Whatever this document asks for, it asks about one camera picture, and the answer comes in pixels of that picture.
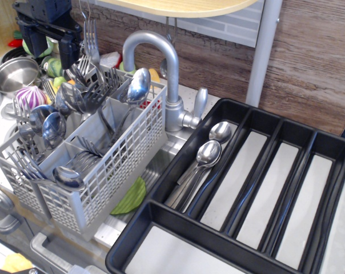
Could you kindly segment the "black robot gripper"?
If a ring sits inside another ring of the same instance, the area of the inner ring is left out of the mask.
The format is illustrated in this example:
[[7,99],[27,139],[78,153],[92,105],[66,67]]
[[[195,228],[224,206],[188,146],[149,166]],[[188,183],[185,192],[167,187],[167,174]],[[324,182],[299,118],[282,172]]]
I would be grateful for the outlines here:
[[47,50],[46,37],[50,37],[59,41],[64,70],[79,59],[82,28],[70,14],[71,1],[16,1],[13,9],[23,40],[35,57]]

